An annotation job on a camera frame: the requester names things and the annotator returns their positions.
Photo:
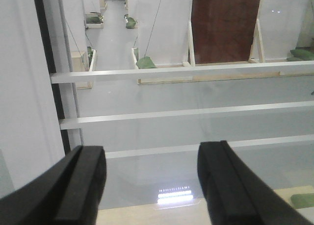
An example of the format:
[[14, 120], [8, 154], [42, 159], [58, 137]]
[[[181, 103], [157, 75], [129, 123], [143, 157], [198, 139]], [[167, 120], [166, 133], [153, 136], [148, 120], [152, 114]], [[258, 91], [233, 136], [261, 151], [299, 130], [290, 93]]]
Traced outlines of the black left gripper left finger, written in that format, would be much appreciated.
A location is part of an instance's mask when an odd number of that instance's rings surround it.
[[78, 146], [0, 200], [2, 225], [94, 225], [106, 182], [101, 146]]

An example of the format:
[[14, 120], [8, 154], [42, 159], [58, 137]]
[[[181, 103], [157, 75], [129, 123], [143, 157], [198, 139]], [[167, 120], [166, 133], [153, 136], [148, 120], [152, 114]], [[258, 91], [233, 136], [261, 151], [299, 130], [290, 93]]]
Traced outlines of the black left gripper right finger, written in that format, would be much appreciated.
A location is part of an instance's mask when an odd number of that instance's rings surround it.
[[310, 225], [264, 183], [228, 142], [201, 142], [197, 173], [213, 225]]

